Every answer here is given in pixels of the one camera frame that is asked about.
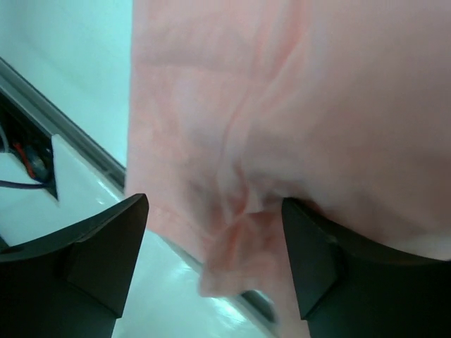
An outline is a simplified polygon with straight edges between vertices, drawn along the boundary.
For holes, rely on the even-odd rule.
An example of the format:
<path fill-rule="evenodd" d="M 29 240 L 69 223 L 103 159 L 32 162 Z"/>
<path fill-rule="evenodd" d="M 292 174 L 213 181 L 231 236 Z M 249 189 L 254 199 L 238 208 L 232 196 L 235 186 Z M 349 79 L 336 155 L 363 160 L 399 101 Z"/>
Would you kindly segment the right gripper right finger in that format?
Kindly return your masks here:
<path fill-rule="evenodd" d="M 449 337 L 450 262 L 392 249 L 285 199 L 301 319 L 312 337 Z"/>

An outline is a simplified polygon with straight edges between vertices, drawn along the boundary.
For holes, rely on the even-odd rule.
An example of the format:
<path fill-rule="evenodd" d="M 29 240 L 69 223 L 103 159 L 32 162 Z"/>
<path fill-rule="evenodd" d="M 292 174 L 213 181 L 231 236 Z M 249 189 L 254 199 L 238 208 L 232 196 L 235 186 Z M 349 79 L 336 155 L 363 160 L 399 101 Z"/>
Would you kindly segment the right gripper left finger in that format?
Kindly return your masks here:
<path fill-rule="evenodd" d="M 145 194 L 1 251 L 2 337 L 111 337 L 147 223 Z"/>

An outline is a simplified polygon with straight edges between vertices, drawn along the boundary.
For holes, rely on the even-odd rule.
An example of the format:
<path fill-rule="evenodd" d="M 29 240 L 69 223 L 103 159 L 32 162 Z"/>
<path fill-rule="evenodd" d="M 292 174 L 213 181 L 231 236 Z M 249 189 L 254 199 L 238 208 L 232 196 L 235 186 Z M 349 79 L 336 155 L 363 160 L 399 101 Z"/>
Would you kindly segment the pink t shirt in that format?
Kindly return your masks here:
<path fill-rule="evenodd" d="M 203 265 L 308 337 L 280 205 L 450 257 L 449 1 L 135 1 L 126 191 Z"/>

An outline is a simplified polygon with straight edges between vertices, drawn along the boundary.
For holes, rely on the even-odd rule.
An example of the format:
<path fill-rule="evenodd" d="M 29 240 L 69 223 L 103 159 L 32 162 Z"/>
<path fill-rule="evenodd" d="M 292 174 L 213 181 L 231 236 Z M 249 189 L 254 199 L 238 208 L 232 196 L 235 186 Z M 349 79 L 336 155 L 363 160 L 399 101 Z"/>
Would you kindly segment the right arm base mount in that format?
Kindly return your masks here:
<path fill-rule="evenodd" d="M 57 199 L 51 135 L 5 94 L 1 95 L 1 128 L 8 152 L 19 160 L 36 184 L 43 185 Z"/>

